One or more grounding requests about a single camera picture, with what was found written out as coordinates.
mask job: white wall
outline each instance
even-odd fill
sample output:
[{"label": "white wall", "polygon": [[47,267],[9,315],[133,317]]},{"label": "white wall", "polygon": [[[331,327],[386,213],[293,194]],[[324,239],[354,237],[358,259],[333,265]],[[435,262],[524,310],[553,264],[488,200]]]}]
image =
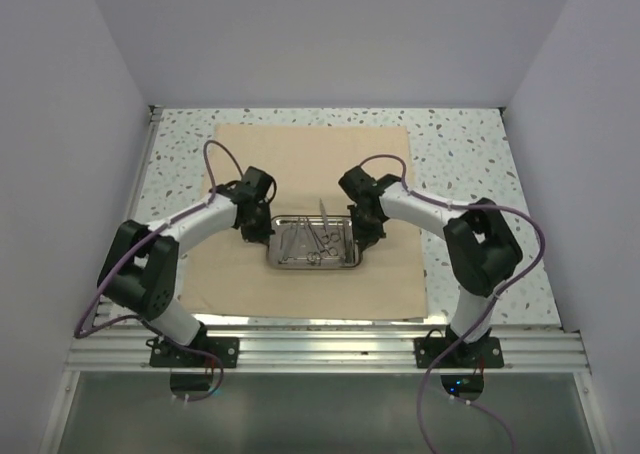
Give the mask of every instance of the white wall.
[{"label": "white wall", "polygon": [[506,120],[562,318],[582,331],[620,453],[640,442],[639,112],[638,0],[569,0]]},{"label": "white wall", "polygon": [[0,0],[0,450],[40,443],[146,106],[94,0]]},{"label": "white wall", "polygon": [[97,0],[171,106],[506,105],[566,0]]}]

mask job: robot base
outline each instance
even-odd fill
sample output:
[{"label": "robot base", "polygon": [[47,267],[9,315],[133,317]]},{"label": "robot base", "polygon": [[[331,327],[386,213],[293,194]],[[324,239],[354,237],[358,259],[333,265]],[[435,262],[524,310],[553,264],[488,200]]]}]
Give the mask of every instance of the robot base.
[{"label": "robot base", "polygon": [[[433,360],[449,347],[451,339],[450,329],[447,328],[445,337],[417,337],[413,340],[414,355],[418,369],[427,369]],[[500,369],[504,367],[500,339],[489,337],[490,331],[472,344],[462,344],[458,349],[440,361],[440,369],[475,369],[484,360],[485,369]]]}]

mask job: speckled countertop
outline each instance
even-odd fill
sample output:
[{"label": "speckled countertop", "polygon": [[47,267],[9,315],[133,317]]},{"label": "speckled countertop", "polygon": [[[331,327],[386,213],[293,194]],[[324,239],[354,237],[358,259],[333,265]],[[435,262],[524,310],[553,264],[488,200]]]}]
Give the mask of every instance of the speckled countertop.
[{"label": "speckled countertop", "polygon": [[[416,187],[458,200],[483,196],[526,211],[518,175],[499,112],[494,109],[165,109],[148,159],[135,218],[146,222],[198,199],[204,167],[201,148],[217,124],[300,126],[405,126],[409,132]],[[508,217],[532,259],[535,236],[523,221]],[[427,273],[427,323],[446,323],[458,290],[445,244],[422,233]],[[186,260],[179,266],[176,295]],[[112,315],[121,313],[114,309]],[[558,326],[560,320],[542,266],[509,289],[494,324]]]}]

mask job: brown paper mat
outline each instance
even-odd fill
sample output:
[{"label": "brown paper mat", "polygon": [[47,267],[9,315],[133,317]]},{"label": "brown paper mat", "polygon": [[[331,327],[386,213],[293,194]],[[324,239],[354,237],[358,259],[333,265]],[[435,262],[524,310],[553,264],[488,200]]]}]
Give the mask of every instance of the brown paper mat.
[{"label": "brown paper mat", "polygon": [[[338,186],[344,172],[373,154],[410,160],[407,131],[402,127],[221,125],[215,138],[243,168],[252,165],[275,177],[278,194],[271,204],[272,216],[318,215],[319,198],[329,215],[348,214],[351,201]],[[238,177],[221,149],[212,148],[209,157],[218,184]],[[376,160],[366,170],[377,178],[399,173],[400,166]],[[209,187],[205,176],[203,193]],[[362,264],[353,270],[287,271],[267,264],[265,246],[246,244],[239,231],[226,230],[189,253],[181,303],[191,312],[239,316],[425,317],[419,230],[390,220],[385,231],[387,239],[365,251]]]}]

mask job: robotic arm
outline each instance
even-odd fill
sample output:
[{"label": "robotic arm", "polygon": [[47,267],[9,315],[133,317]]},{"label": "robotic arm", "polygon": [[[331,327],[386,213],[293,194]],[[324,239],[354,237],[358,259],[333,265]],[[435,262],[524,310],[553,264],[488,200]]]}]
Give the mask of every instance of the robotic arm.
[{"label": "robotic arm", "polygon": [[[475,204],[450,201],[433,194],[430,204],[408,192],[398,176],[387,174],[376,180],[362,167],[349,170],[340,187],[355,203],[349,206],[354,238],[363,251],[385,237],[388,219],[409,222],[447,243],[453,273],[460,284],[458,306],[445,337],[456,341],[478,320],[499,285],[513,275],[522,261],[522,250],[504,217],[496,210],[478,206],[494,204],[481,199]],[[469,205],[460,213],[440,206]],[[491,316],[486,316],[460,345],[460,357],[478,352],[488,338]]]},{"label": "robotic arm", "polygon": [[[175,343],[211,352],[206,328],[173,298],[178,259],[213,234],[232,227],[240,229],[246,242],[267,244],[272,229],[266,196],[274,182],[266,172],[249,167],[241,180],[217,186],[213,199],[206,196],[171,217],[147,225],[124,222],[107,254],[98,284],[141,239],[156,230],[162,235],[137,250],[108,283],[104,295]],[[177,356],[168,343],[156,342],[153,347],[166,357]],[[204,363],[198,356],[185,359],[184,353],[182,359],[185,367]]]}]

